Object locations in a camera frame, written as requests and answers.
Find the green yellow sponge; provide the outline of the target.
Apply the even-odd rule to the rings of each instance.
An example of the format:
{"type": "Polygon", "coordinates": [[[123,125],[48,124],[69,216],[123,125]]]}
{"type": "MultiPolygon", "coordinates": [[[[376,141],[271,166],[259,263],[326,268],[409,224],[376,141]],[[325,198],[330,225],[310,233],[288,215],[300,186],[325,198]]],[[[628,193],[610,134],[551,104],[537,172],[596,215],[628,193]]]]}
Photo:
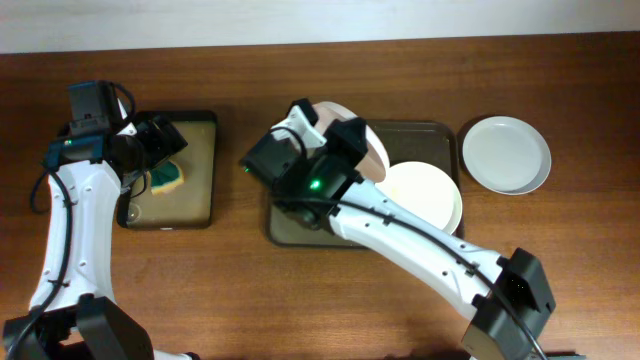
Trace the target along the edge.
{"type": "Polygon", "coordinates": [[[150,171],[151,193],[153,195],[166,194],[185,181],[182,168],[174,161],[168,160],[150,171]]]}

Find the white plate top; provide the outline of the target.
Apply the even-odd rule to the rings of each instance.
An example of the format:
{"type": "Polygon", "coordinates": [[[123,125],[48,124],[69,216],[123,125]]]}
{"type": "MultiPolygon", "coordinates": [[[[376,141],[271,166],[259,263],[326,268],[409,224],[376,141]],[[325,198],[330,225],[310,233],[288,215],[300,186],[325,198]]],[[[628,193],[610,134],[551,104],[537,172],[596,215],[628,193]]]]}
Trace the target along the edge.
{"type": "MultiPolygon", "coordinates": [[[[357,118],[353,111],[335,102],[322,101],[313,104],[313,108],[318,115],[314,128],[322,135],[328,132],[328,127],[334,122],[346,122],[357,118]]],[[[369,125],[366,126],[365,138],[368,151],[356,166],[356,170],[374,183],[380,183],[385,180],[387,170],[390,168],[389,155],[382,141],[369,125]]]]}

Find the white plate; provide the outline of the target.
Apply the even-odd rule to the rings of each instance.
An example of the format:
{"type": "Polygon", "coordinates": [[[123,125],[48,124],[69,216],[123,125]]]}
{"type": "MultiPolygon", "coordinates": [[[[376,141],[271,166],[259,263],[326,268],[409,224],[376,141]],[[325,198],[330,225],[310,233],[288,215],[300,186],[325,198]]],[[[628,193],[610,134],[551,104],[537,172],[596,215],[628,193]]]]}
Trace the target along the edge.
{"type": "MultiPolygon", "coordinates": [[[[328,127],[334,122],[346,122],[357,118],[353,111],[335,102],[322,101],[313,104],[313,108],[318,115],[314,128],[322,135],[328,132],[328,127]]],[[[374,183],[380,183],[385,180],[387,170],[390,168],[389,155],[382,141],[369,125],[366,126],[365,138],[368,151],[356,166],[356,170],[374,183]]]]}
{"type": "Polygon", "coordinates": [[[463,215],[454,180],[434,165],[408,161],[391,166],[376,187],[398,205],[433,226],[454,234],[463,215]]]}

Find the pale blue plate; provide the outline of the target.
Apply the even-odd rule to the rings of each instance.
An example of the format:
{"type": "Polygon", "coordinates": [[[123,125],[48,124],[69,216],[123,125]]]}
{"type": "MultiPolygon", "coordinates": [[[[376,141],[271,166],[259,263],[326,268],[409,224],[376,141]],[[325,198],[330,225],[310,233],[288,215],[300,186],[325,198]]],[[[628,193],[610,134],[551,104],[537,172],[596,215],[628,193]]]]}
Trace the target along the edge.
{"type": "Polygon", "coordinates": [[[530,124],[509,116],[491,116],[464,135],[462,160],[480,185],[503,195],[524,195],[541,187],[550,175],[550,148],[530,124]]]}

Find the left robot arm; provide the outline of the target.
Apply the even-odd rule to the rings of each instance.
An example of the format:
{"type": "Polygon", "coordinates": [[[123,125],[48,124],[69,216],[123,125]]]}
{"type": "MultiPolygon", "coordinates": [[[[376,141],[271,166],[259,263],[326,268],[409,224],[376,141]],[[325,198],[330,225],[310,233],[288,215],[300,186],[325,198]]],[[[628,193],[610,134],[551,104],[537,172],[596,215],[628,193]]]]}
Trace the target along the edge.
{"type": "Polygon", "coordinates": [[[9,359],[168,359],[115,301],[112,230],[119,198],[187,142],[163,118],[137,119],[118,83],[68,88],[72,119],[53,140],[40,179],[51,195],[43,269],[27,315],[4,324],[9,359]]]}

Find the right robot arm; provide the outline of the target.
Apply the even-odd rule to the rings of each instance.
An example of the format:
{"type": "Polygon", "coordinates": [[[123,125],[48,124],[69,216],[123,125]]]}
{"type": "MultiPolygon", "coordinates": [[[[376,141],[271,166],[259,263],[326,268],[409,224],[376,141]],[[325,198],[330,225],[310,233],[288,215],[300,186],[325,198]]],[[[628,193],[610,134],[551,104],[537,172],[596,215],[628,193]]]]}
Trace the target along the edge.
{"type": "Polygon", "coordinates": [[[412,214],[362,171],[375,162],[367,122],[302,98],[242,158],[272,203],[302,226],[369,248],[442,296],[470,324],[474,359],[544,358],[538,338],[556,304],[540,261],[466,242],[412,214]]]}

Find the small black water tray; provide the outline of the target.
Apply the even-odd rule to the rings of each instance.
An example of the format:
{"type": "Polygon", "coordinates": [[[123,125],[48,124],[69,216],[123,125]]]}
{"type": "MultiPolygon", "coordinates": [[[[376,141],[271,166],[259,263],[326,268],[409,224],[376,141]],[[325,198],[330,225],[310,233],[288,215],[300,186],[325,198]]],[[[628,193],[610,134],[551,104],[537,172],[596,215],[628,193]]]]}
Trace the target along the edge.
{"type": "Polygon", "coordinates": [[[118,225],[132,230],[208,227],[213,203],[216,115],[207,110],[140,113],[167,116],[188,142],[186,148],[168,158],[182,168],[185,181],[169,193],[153,195],[150,172],[145,173],[119,199],[118,225]]]}

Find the large brown serving tray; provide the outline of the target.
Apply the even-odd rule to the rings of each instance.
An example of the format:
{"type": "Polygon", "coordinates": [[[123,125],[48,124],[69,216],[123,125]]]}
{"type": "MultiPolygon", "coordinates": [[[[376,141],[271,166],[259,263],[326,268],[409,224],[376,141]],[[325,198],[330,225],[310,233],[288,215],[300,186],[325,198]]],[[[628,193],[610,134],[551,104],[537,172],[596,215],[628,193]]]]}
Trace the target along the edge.
{"type": "MultiPolygon", "coordinates": [[[[433,121],[368,122],[384,145],[391,165],[407,161],[425,162],[444,171],[460,188],[456,135],[446,125],[433,121]]],[[[363,249],[322,229],[309,230],[288,218],[277,207],[266,214],[266,238],[282,247],[363,249]]]]}

